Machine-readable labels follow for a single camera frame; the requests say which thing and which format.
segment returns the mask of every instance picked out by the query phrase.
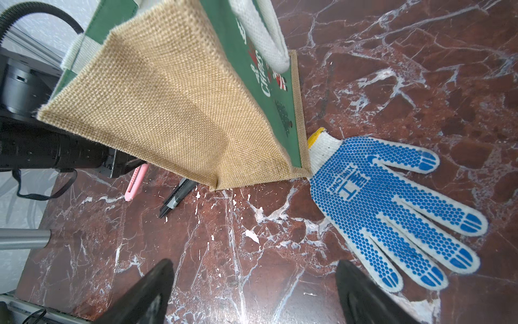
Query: gray metal bar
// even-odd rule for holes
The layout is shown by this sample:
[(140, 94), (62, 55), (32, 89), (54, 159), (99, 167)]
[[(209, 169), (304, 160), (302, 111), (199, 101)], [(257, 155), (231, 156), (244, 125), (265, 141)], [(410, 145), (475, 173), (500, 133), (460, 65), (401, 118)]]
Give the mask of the gray metal bar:
[[(7, 308), (9, 309), (11, 320), (13, 324), (21, 324), (27, 316), (34, 313), (35, 311), (42, 309), (43, 307), (27, 303), (18, 298), (2, 294), (0, 295), (0, 302), (5, 302), (7, 304)], [(54, 322), (61, 324), (90, 324), (90, 321), (85, 320), (80, 317), (74, 317), (69, 314), (64, 314), (61, 312), (57, 312), (54, 309), (46, 308), (47, 314), (45, 315), (46, 319), (50, 319)]]
[(41, 249), (50, 240), (50, 230), (0, 229), (0, 250)]

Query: green bag panel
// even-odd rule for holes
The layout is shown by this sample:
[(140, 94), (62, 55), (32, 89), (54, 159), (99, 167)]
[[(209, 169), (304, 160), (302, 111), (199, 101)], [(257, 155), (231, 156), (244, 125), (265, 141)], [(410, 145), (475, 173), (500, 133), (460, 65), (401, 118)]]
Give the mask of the green bag panel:
[(301, 167), (291, 69), (277, 75), (240, 27), (228, 0), (201, 0), (228, 61), (263, 110), (294, 167)]

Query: glove cuff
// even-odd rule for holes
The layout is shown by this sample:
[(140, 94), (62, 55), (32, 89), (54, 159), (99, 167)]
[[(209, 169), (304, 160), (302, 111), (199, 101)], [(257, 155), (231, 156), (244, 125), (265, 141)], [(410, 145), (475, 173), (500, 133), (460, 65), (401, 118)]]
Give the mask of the glove cuff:
[(322, 165), (324, 165), (324, 163), (335, 154), (340, 145), (342, 145), (341, 140), (332, 137), (325, 132), (323, 128), (311, 135), (308, 143), (312, 174), (316, 174)]

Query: pink utility knife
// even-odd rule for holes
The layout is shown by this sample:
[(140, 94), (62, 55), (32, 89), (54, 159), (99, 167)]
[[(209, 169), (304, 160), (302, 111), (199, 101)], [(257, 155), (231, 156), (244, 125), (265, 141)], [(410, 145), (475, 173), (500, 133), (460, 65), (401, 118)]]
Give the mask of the pink utility knife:
[(130, 201), (137, 195), (138, 188), (140, 188), (140, 184), (144, 180), (144, 176), (148, 171), (149, 164), (144, 163), (143, 165), (137, 167), (135, 171), (133, 171), (133, 176), (129, 181), (128, 189), (126, 189), (126, 193), (124, 194), (124, 199), (126, 201)]

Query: glove finger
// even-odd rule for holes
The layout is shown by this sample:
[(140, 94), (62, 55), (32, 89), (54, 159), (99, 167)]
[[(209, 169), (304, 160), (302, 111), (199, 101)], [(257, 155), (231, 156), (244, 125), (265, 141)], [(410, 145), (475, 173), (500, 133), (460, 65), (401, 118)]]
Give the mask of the glove finger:
[(387, 216), (379, 213), (380, 224), (369, 230), (372, 240), (412, 280), (430, 290), (441, 290), (448, 286), (444, 272), (418, 246), (413, 244), (398, 228), (387, 222)]
[(487, 219), (477, 210), (446, 197), (437, 191), (401, 177), (394, 201), (409, 205), (426, 217), (467, 236), (480, 236), (487, 231)]
[(372, 137), (353, 137), (346, 140), (348, 144), (357, 142), (358, 148), (364, 145), (369, 148), (361, 152), (372, 162), (377, 159), (384, 165), (394, 166), (418, 173), (430, 173), (439, 166), (439, 157), (434, 152), (422, 147), (389, 142)]
[(394, 202), (385, 221), (451, 271), (467, 274), (480, 266), (477, 254), (408, 205)]
[(403, 278), (394, 268), (394, 265), (387, 259), (386, 255), (374, 243), (371, 236), (363, 231), (362, 233), (347, 231), (340, 227), (338, 222), (331, 222), (345, 238), (347, 246), (358, 257), (372, 279), (388, 292), (398, 292), (403, 288)]

